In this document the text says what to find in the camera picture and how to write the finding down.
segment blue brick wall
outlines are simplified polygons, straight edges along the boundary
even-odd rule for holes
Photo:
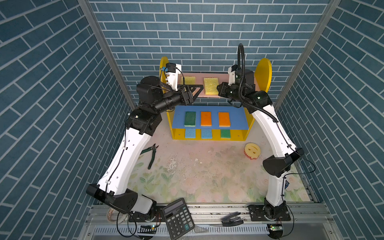
[[[384,233],[383,12],[381,0],[342,0],[278,111],[351,240]]]
[[[227,72],[243,43],[246,65],[272,62],[276,100],[329,0],[91,0],[134,101],[162,56],[185,72]],[[201,104],[215,103],[201,99]]]
[[[78,237],[128,111],[77,0],[0,1],[0,239]]]

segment blue shelf board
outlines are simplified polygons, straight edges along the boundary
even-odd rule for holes
[[[196,126],[185,127],[184,118],[185,112],[196,112]],[[212,126],[202,127],[201,113],[211,112]],[[230,127],[219,127],[218,125],[218,113],[229,113],[229,119],[231,121]],[[173,118],[172,128],[179,129],[231,129],[231,130],[248,130],[248,122],[245,116],[244,108],[226,107],[226,106],[176,106],[175,115]]]

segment black mounting plate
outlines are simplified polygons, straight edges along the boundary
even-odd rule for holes
[[[271,219],[268,219],[264,215],[264,205],[248,205],[249,214],[251,215],[251,221],[253,222],[260,222],[260,221],[271,221]],[[283,211],[280,215],[281,221],[290,221],[291,217],[289,215],[288,209],[286,206],[284,206]]]

